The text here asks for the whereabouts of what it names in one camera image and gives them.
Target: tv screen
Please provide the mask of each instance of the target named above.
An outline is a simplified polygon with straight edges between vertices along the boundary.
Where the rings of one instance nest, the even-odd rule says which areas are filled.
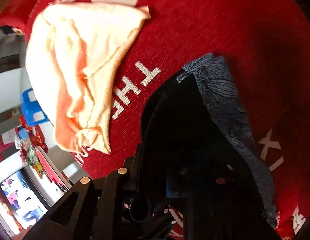
[[[47,212],[45,207],[47,203],[39,195],[26,172],[24,171],[23,175],[21,171],[24,170],[17,171],[5,179],[0,187],[8,200],[7,206],[26,229],[34,225]]]

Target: blue patterned cloth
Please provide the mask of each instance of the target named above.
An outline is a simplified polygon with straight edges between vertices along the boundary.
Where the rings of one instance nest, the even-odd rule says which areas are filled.
[[[183,66],[185,72],[176,80],[180,83],[193,74],[211,119],[236,151],[246,161],[264,204],[264,216],[275,227],[276,212],[273,204],[274,183],[268,166],[255,152],[255,142],[248,117],[224,57],[212,53]]]

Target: peach towel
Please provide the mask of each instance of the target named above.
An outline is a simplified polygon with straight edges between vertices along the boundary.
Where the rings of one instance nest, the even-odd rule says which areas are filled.
[[[114,77],[149,18],[148,7],[109,3],[51,5],[37,16],[26,69],[61,149],[111,152]]]

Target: screw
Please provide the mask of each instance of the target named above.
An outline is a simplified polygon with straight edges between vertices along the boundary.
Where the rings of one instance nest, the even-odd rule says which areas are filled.
[[[89,183],[90,182],[90,178],[89,177],[82,177],[81,179],[80,179],[80,182],[81,182],[81,184],[87,184],[87,183]]]
[[[118,169],[117,171],[119,174],[125,174],[127,172],[127,169],[126,168],[120,168]]]
[[[188,168],[181,168],[179,173],[180,174],[188,174],[188,172],[189,172]]]
[[[226,180],[224,178],[217,178],[216,183],[219,185],[223,185],[226,183]]]
[[[229,164],[226,165],[227,168],[229,168],[231,171],[234,170],[232,166],[230,166]]]

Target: blue stool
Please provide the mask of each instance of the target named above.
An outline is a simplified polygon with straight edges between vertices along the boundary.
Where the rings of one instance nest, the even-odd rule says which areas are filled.
[[[43,112],[42,108],[40,107],[38,101],[30,101],[28,93],[33,91],[33,89],[28,89],[22,93],[22,112],[25,116],[25,120],[28,126],[34,126],[40,123],[48,122],[49,119],[47,115]],[[44,118],[38,121],[34,121],[34,114],[42,112]]]

